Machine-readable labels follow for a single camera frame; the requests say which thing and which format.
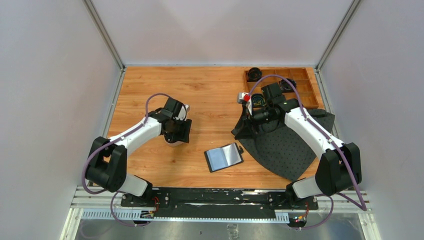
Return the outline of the black card holder wallet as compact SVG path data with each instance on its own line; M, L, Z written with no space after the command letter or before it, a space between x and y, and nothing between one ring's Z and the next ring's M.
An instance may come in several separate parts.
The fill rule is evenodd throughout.
M244 162L244 149L236 142L204 152L210 173L217 172Z

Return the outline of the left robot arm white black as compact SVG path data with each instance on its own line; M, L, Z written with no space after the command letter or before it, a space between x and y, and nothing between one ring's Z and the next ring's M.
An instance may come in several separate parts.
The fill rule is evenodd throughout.
M192 125L189 111L188 104L170 97L164 107L149 112L126 131L111 138L97 137L84 165L82 180L90 181L104 191L132 195L140 206L149 206L153 201L153 185L127 172L128 157L159 136L163 136L171 147L189 143Z

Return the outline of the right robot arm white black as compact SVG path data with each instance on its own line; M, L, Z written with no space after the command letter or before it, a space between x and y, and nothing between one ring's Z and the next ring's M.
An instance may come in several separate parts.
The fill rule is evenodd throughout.
M262 87L266 106L254 110L252 96L237 95L242 106L241 116L232 130L235 139L253 139L260 124L277 121L293 130L319 158L313 177L296 180L286 187L285 201L298 209L307 198L316 195L333 196L348 188L358 190L362 182L360 149L355 143L344 143L332 136L303 107L296 98L287 100L278 83Z

